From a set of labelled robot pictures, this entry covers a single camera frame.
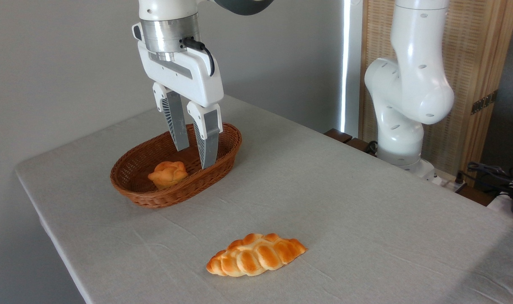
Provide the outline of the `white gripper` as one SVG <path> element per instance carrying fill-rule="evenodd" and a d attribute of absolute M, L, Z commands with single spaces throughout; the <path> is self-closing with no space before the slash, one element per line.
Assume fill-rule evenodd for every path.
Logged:
<path fill-rule="evenodd" d="M 223 132 L 221 109 L 224 97 L 221 73 L 216 60 L 204 50 L 188 48 L 173 53 L 173 60 L 160 60 L 145 43 L 141 23 L 133 25 L 133 36 L 144 71 L 153 84 L 159 112 L 166 118 L 177 151 L 190 146 L 181 95 L 189 99 L 187 111 L 193 118 L 194 131 L 202 169 L 215 164 L 218 137 Z"/>

